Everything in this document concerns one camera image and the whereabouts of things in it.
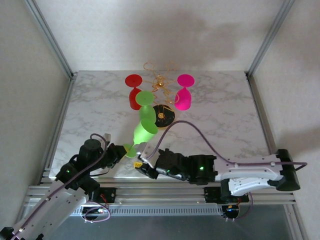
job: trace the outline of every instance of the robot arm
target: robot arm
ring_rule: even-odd
[[[2,229],[0,240],[48,239],[75,209],[89,200],[95,201],[99,197],[100,184],[90,177],[90,172],[99,168],[113,168],[127,152],[123,146],[111,143],[104,155],[103,153],[100,141],[86,140],[79,154],[61,167],[50,189],[30,213],[13,227]],[[88,168],[100,157],[100,161]],[[88,169],[72,180],[86,168]]]
[[[135,168],[151,179],[157,179],[161,174],[196,185],[220,182],[219,198],[215,201],[218,204],[233,202],[235,196],[262,188],[276,188],[279,191],[300,189],[293,165],[276,164],[292,162],[286,150],[279,150],[277,154],[261,159],[241,160],[242,163],[269,161],[269,166],[228,164],[214,155],[186,157],[169,149],[158,152],[154,168],[148,163],[136,164]],[[86,140],[79,154],[61,167],[48,192],[30,213],[14,227],[2,229],[0,240],[47,239],[75,209],[99,197],[100,184],[90,177],[90,172],[99,168],[112,169],[126,153],[123,146],[113,143],[104,153],[98,140]],[[141,155],[140,159],[144,161],[144,156]]]
[[[144,154],[140,159],[146,161]],[[165,151],[160,149],[154,168],[144,163],[137,165],[135,169],[152,179],[157,179],[160,174],[196,185],[220,182],[220,198],[227,202],[228,199],[234,199],[233,197],[264,188],[276,188],[278,191],[300,189],[294,166],[279,164],[292,163],[291,156],[285,149],[280,149],[276,154],[269,156],[244,158],[237,161],[241,164],[232,164],[231,161],[227,163],[214,155],[185,157],[169,149]]]

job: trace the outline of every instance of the marble surface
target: marble surface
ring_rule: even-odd
[[[80,71],[66,113],[57,145],[50,177],[79,152],[80,146],[91,133],[109,133],[116,145],[131,143],[133,131],[139,123],[139,113],[130,108],[125,85],[130,74],[139,74],[152,81],[149,71]],[[254,101],[243,71],[175,71],[168,74],[177,79],[190,74],[195,84],[188,88],[192,105],[187,111],[175,109],[176,120],[187,120],[199,127],[216,150],[227,158],[249,158],[268,154],[265,137]],[[142,90],[152,90],[143,82]],[[171,91],[181,87],[170,85]],[[162,102],[162,93],[157,93]],[[155,146],[164,130],[149,142]],[[160,148],[170,148],[185,156],[212,154],[198,133],[186,124],[175,125],[164,138]],[[133,159],[123,159],[105,175],[106,178],[145,178],[133,167]]]

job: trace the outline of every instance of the metal bracket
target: metal bracket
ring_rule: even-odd
[[[240,199],[242,203],[249,202],[248,194],[245,194],[243,196],[230,196],[228,197],[228,199],[222,199],[221,188],[216,186],[204,188],[204,199],[206,203],[216,203],[216,204],[237,203],[238,199]]]
[[[99,192],[93,195],[92,200],[98,203],[104,203],[104,197],[108,204],[114,204],[116,193],[117,189],[115,187],[100,187]]]

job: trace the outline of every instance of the wire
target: wire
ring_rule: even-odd
[[[103,199],[103,201],[105,202],[105,206],[108,205],[108,208],[109,208],[109,204],[108,204],[108,202],[107,202],[106,196],[105,196],[103,193],[101,193],[101,194],[100,194],[100,197],[101,197],[101,198]]]
[[[241,198],[238,198],[238,203],[236,205],[239,206],[240,203],[241,203]]]
[[[90,208],[84,215],[84,220],[86,222],[91,222],[91,223],[100,223],[100,222],[104,222],[104,221],[107,221],[110,217],[111,217],[111,212],[109,210],[109,208],[107,206],[103,206],[102,204],[98,203],[98,202],[95,202],[95,201],[87,201],[87,203],[91,203],[91,204],[97,204],[99,206],[94,206],[92,208]],[[104,210],[106,210],[108,212],[108,216],[104,219],[101,219],[101,220],[88,220],[87,219],[87,215],[92,212],[93,210],[97,210],[97,209],[101,209],[103,208]]]
[[[108,167],[108,171],[106,171],[106,172],[104,172],[104,173],[93,174],[93,175],[90,175],[90,177],[98,177],[98,176],[102,176],[102,175],[107,174],[109,171],[110,171],[110,168]]]
[[[236,220],[245,218],[246,216],[249,215],[249,213],[250,213],[250,212],[252,211],[252,209],[254,208],[254,198],[252,197],[251,192],[248,192],[248,194],[249,194],[249,196],[250,196],[250,198],[251,198],[250,207],[249,207],[248,211],[245,212],[245,214],[243,214],[242,216],[238,216],[238,217],[236,218]]]
[[[72,163],[78,156],[79,156],[79,154],[73,155],[73,156],[70,158],[69,163]]]
[[[97,136],[99,138],[101,138],[104,141],[104,150],[103,153],[101,154],[101,156],[94,161],[93,163],[91,163],[90,165],[88,165],[86,168],[82,169],[80,172],[78,172],[76,175],[74,175],[69,181],[67,181],[65,184],[61,185],[60,187],[58,187],[56,190],[54,190],[50,195],[47,196],[46,200],[42,201],[39,206],[36,207],[36,209],[31,213],[31,215],[25,220],[25,222],[22,224],[22,226],[17,230],[17,232],[13,235],[13,237],[11,238],[11,240],[14,240],[15,238],[17,238],[18,234],[20,233],[20,229],[24,229],[24,227],[34,218],[34,216],[37,214],[37,212],[39,212],[39,210],[45,205],[45,203],[52,198],[52,196],[54,196],[56,193],[58,193],[61,189],[64,189],[67,185],[69,185],[70,183],[72,183],[77,177],[79,177],[81,174],[83,174],[85,171],[87,171],[88,169],[92,168],[94,165],[96,165],[106,154],[107,152],[107,140],[101,136],[100,134],[97,133],[92,133],[90,135],[90,139],[92,139],[93,136]]]
[[[226,219],[226,222],[227,221],[235,221],[235,220],[240,220],[240,219],[243,219],[243,218],[245,218],[246,216],[248,216],[250,213],[251,213],[251,211],[252,211],[252,209],[254,208],[254,198],[252,197],[252,194],[251,194],[251,192],[248,192],[248,194],[249,194],[249,196],[250,196],[250,198],[251,198],[251,204],[250,204],[250,207],[249,207],[249,209],[245,212],[245,214],[243,214],[242,216],[237,216],[236,218],[225,218]]]
[[[159,142],[157,143],[157,145],[155,146],[154,150],[152,151],[152,153],[146,157],[147,160],[150,160],[157,152],[161,142],[163,141],[164,137],[166,136],[166,134],[168,133],[169,129],[172,128],[174,125],[176,124],[188,124],[190,126],[192,126],[199,134],[200,136],[203,138],[203,140],[205,141],[205,143],[209,146],[209,148],[218,156],[220,157],[223,161],[225,161],[228,164],[231,165],[238,165],[238,166],[269,166],[271,165],[271,162],[252,162],[252,163],[237,163],[237,162],[233,162],[233,161],[229,161],[228,159],[224,158],[223,156],[221,156],[216,149],[210,144],[210,142],[207,140],[207,138],[205,137],[205,135],[199,130],[199,128],[197,128],[193,123],[189,122],[189,121],[185,121],[185,120],[179,120],[179,121],[175,121],[173,122],[170,126],[168,126],[168,128],[163,132],[162,136],[160,137]],[[275,162],[275,165],[300,165],[297,169],[295,169],[296,171],[304,168],[307,163],[306,162],[286,162],[286,161],[280,161],[280,162]]]

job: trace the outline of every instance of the white wall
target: white wall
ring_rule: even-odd
[[[36,0],[73,71],[248,70],[284,0]]]
[[[320,1],[296,0],[256,72],[278,148],[295,161],[296,201],[311,240],[320,239]]]
[[[22,0],[0,3],[0,230],[12,226],[68,80]]]

